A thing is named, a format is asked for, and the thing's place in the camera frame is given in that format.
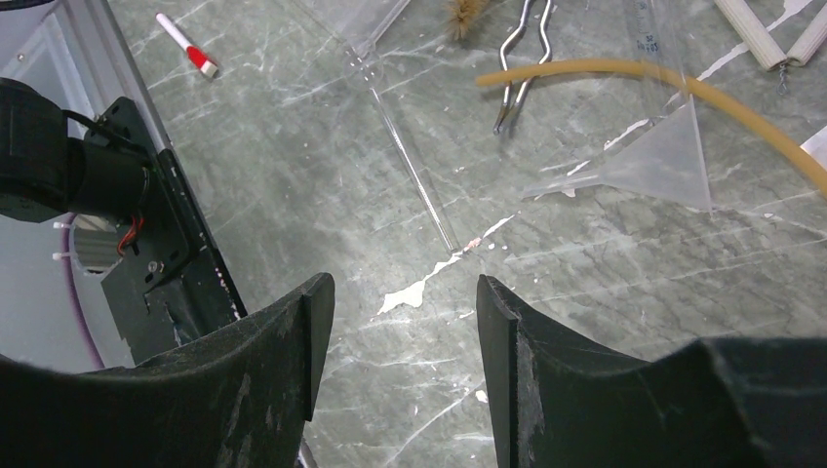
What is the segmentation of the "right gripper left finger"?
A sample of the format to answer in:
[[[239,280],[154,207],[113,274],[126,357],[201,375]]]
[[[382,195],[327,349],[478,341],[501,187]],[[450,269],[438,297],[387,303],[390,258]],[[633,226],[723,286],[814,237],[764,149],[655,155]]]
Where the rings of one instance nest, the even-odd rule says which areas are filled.
[[[273,304],[132,368],[1,365],[5,467],[292,467],[335,312],[320,273]]]

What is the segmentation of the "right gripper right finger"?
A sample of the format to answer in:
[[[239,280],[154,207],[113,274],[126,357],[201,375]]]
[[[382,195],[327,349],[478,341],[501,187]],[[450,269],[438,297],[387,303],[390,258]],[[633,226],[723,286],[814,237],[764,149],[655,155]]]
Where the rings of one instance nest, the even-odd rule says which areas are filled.
[[[822,467],[826,342],[699,338],[653,362],[477,283],[501,467]]]

